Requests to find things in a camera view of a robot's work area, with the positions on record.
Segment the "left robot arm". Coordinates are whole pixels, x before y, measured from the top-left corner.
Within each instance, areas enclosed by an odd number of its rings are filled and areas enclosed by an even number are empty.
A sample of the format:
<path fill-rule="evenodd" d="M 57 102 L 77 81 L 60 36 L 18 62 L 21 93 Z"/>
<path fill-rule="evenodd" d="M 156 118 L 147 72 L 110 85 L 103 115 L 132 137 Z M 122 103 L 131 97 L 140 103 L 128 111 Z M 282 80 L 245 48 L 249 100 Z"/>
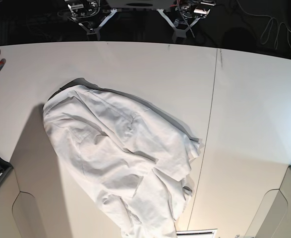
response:
<path fill-rule="evenodd" d="M 172 39 L 175 42 L 178 38 L 186 39 L 188 31 L 195 38 L 193 26 L 207 17 L 216 6 L 216 2 L 216 0 L 175 0 L 169 8 L 157 9 L 157 12 L 173 29 Z"/>

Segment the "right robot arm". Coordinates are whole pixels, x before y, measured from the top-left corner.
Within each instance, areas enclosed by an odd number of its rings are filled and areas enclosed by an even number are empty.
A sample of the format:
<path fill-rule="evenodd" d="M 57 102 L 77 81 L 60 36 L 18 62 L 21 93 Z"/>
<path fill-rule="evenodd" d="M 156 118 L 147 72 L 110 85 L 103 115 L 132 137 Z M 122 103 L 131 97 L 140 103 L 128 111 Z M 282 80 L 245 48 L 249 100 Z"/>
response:
<path fill-rule="evenodd" d="M 65 0 L 65 3 L 68 10 L 64 16 L 77 23 L 87 36 L 96 36 L 98 41 L 101 29 L 118 12 L 106 0 Z"/>

